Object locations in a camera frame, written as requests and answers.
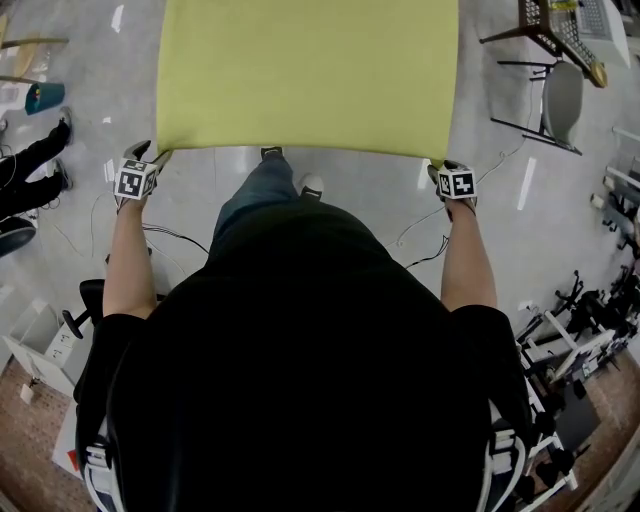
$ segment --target cable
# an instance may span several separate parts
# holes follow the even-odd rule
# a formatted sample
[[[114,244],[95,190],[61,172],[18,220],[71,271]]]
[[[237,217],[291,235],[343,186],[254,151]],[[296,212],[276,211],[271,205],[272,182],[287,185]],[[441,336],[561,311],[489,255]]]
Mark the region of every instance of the cable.
[[[176,260],[174,260],[173,258],[171,258],[171,256],[168,256],[167,254],[163,253],[160,249],[158,249],[155,245],[153,245],[148,238],[145,238],[145,240],[147,241],[147,243],[156,250],[156,252],[158,252],[159,254],[162,254],[165,258],[167,258],[171,263],[173,263],[176,267],[178,267],[182,273],[184,274],[184,277],[187,277],[187,273],[184,271],[184,269],[178,264],[178,262]]]
[[[142,224],[142,229],[144,229],[145,231],[150,231],[150,232],[155,232],[155,233],[165,233],[167,235],[171,235],[171,236],[173,236],[175,238],[179,238],[181,240],[187,240],[188,242],[191,242],[192,244],[198,246],[205,253],[209,254],[209,251],[207,251],[207,249],[205,249],[201,244],[199,244],[198,242],[196,242],[192,238],[189,238],[188,236],[185,236],[185,235],[181,235],[180,233],[176,233],[175,231],[172,231],[169,228],[165,228],[163,226],[157,226],[155,224]]]
[[[75,245],[73,245],[73,243],[71,242],[71,240],[69,239],[69,237],[68,237],[67,235],[65,235],[65,234],[62,232],[62,230],[61,230],[58,226],[56,226],[55,224],[53,224],[53,227],[58,231],[58,233],[60,233],[60,234],[61,234],[61,235],[66,239],[66,241],[67,241],[67,242],[69,242],[69,245],[71,246],[71,248],[74,250],[74,252],[75,252],[78,256],[80,256],[80,257],[82,257],[82,258],[85,258],[85,255],[84,255],[84,254],[82,254],[80,251],[78,251],[78,249],[76,249],[76,246],[75,246]]]
[[[93,259],[93,254],[94,254],[93,253],[93,211],[95,210],[96,204],[98,204],[98,201],[100,200],[100,198],[106,194],[113,195],[113,192],[111,191],[103,192],[98,197],[96,197],[95,201],[93,202],[93,206],[91,206],[91,215],[89,217],[89,224],[91,227],[91,259]]]
[[[408,270],[411,267],[419,265],[420,263],[423,263],[425,261],[435,260],[438,256],[440,256],[447,249],[447,247],[449,247],[449,238],[446,237],[445,235],[442,235],[442,245],[440,246],[440,249],[438,250],[438,253],[435,256],[430,256],[428,258],[422,258],[421,260],[418,260],[418,261],[412,263],[411,265],[407,265],[404,268]]]
[[[532,115],[533,115],[533,82],[531,82],[531,86],[529,88],[529,117],[527,119],[527,126],[529,126],[529,123],[531,122],[531,116]],[[499,169],[502,166],[502,164],[505,163],[507,158],[515,155],[518,151],[520,151],[523,148],[523,146],[525,145],[526,142],[527,142],[527,139],[523,138],[522,142],[520,143],[520,145],[516,149],[514,149],[511,153],[505,153],[504,151],[501,151],[500,152],[500,161],[497,163],[497,165],[495,165],[494,167],[492,167],[491,169],[489,169],[487,172],[485,172],[482,175],[482,177],[478,180],[477,185],[479,185],[493,171],[496,171],[497,169]],[[398,247],[402,247],[402,239],[404,238],[404,236],[411,229],[416,227],[418,224],[422,224],[425,220],[427,220],[428,218],[432,217],[433,215],[435,215],[436,213],[438,213],[438,212],[440,212],[442,210],[444,210],[444,206],[438,208],[437,210],[431,212],[429,215],[426,215],[426,216],[422,217],[420,220],[417,220],[413,224],[409,225],[409,227],[407,227],[402,233],[400,233],[400,236],[396,239],[395,242],[392,242],[389,245],[386,245],[385,248],[391,247],[392,245],[397,245]]]

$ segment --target yellow board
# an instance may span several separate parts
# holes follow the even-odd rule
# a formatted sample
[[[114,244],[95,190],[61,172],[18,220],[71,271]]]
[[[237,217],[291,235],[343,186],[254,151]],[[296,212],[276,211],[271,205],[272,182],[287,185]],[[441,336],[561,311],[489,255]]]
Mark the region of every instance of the yellow board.
[[[441,160],[457,53],[457,0],[168,0],[158,146]]]

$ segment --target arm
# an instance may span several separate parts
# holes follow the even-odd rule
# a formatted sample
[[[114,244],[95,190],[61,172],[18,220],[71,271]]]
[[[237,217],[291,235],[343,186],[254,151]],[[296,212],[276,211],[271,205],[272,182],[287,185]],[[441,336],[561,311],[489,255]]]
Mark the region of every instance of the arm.
[[[118,214],[104,285],[104,316],[123,313],[145,319],[156,307],[151,259],[142,230],[145,202],[128,201]]]
[[[449,311],[470,305],[496,308],[496,285],[473,206],[447,199],[446,208],[453,226],[444,261],[442,303]]]

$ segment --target trash can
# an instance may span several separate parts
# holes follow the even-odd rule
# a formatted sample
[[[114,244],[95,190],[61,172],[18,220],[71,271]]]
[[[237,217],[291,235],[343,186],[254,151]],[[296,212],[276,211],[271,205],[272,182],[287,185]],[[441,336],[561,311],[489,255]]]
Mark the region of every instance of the trash can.
[[[27,115],[53,108],[64,101],[64,84],[33,84],[27,92],[24,109]]]

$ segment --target table leg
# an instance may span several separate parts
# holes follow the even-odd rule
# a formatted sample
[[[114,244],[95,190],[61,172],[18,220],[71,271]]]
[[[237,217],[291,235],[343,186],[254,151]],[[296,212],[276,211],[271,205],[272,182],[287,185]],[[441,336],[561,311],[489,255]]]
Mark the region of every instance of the table leg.
[[[512,37],[521,37],[528,35],[527,29],[522,27],[512,28],[506,32],[501,32],[490,37],[480,39],[480,44],[489,43],[491,41],[500,41],[502,39],[511,39]]]
[[[20,78],[17,76],[5,76],[0,75],[0,82],[18,82],[21,84],[39,84],[37,80],[31,80],[29,78]]]
[[[60,37],[34,37],[30,39],[17,39],[15,41],[5,41],[2,43],[2,49],[13,48],[14,46],[22,46],[23,44],[46,44],[46,43],[68,43],[69,40]]]

